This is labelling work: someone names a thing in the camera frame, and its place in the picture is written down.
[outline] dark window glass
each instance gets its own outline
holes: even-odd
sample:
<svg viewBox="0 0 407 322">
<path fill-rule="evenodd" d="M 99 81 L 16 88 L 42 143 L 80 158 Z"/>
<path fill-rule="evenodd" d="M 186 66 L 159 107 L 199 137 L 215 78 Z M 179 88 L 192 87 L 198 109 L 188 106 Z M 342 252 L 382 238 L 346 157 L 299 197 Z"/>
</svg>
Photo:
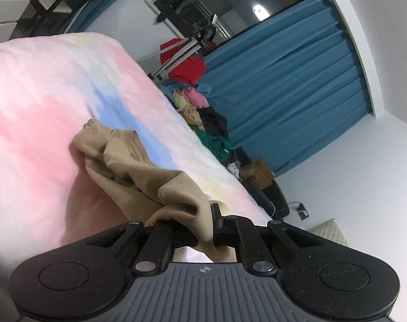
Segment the dark window glass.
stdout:
<svg viewBox="0 0 407 322">
<path fill-rule="evenodd" d="M 215 44 L 219 45 L 303 0 L 157 0 L 155 5 L 184 36 L 208 24 L 218 15 Z"/>
</svg>

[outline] bed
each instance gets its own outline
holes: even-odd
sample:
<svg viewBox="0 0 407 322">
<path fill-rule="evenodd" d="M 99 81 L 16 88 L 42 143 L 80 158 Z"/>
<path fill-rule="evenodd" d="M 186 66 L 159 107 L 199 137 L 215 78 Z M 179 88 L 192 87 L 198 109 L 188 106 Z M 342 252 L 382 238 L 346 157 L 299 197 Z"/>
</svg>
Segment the bed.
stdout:
<svg viewBox="0 0 407 322">
<path fill-rule="evenodd" d="M 14 316 L 7 280 L 17 264 L 122 219 L 70 146 L 89 118 L 136 130 L 157 166 L 185 171 L 256 225 L 269 220 L 115 40 L 80 33 L 0 44 L 2 321 Z M 175 259 L 208 261 L 191 248 Z"/>
</svg>

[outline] screw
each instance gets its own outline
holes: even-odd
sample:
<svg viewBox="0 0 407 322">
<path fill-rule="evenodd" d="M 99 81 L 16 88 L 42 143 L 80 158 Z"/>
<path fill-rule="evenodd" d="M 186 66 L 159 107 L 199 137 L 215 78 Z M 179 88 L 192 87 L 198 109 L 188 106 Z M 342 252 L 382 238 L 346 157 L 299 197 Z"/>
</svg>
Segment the screw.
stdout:
<svg viewBox="0 0 407 322">
<path fill-rule="evenodd" d="M 268 261 L 257 261 L 253 264 L 253 269 L 258 272 L 269 272 L 273 270 L 273 264 Z"/>
<path fill-rule="evenodd" d="M 152 261 L 140 261 L 135 265 L 135 269 L 140 272 L 149 272 L 156 268 L 156 265 Z"/>
</svg>

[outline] tie-dye bedsheet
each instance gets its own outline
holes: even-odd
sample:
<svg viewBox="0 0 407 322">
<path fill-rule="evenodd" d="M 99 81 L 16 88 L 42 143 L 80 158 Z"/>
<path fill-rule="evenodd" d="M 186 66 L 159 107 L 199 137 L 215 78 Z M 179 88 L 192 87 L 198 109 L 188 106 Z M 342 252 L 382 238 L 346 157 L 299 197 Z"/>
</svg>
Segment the tie-dye bedsheet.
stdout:
<svg viewBox="0 0 407 322">
<path fill-rule="evenodd" d="M 235 214 L 268 221 L 118 42 L 95 33 L 17 39 L 0 44 L 1 267 L 125 221 L 70 147 L 89 118 L 136 130 L 156 165 L 184 170 Z"/>
</svg>

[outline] curtain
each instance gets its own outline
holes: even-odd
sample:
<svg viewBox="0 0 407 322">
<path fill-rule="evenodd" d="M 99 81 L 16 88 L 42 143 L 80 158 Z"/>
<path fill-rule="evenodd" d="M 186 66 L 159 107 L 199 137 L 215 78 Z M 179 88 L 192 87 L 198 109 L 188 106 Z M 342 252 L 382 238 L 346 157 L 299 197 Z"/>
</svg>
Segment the curtain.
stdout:
<svg viewBox="0 0 407 322">
<path fill-rule="evenodd" d="M 198 90 L 234 147 L 280 175 L 371 111 L 363 71 L 331 0 L 305 0 L 205 58 Z"/>
<path fill-rule="evenodd" d="M 67 32 L 84 32 L 116 0 L 89 0 L 76 17 L 71 17 L 72 25 Z"/>
</svg>

